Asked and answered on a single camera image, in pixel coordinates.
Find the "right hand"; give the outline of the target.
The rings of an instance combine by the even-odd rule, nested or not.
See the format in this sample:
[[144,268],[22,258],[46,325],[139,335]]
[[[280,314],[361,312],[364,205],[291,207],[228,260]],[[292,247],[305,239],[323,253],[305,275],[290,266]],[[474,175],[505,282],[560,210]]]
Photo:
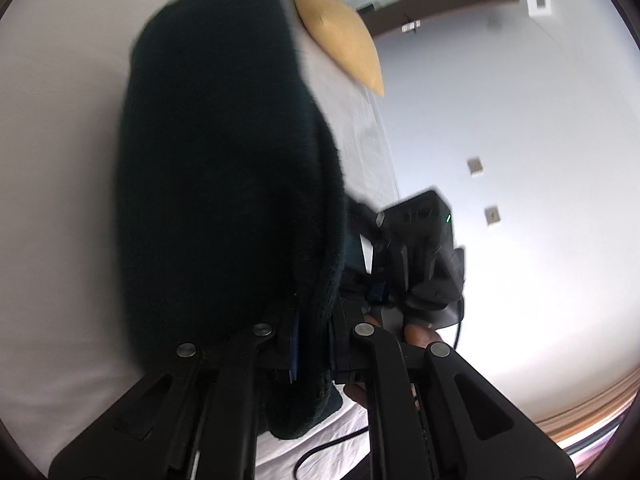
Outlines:
[[362,382],[358,380],[358,382],[347,384],[343,388],[344,395],[363,408],[367,408],[369,400],[378,402],[386,388],[383,382],[399,380],[399,388],[405,387],[403,395],[408,403],[408,372],[398,339],[380,326],[372,326],[369,336],[355,334],[355,338],[354,347],[363,362],[362,376],[359,377],[362,378]]

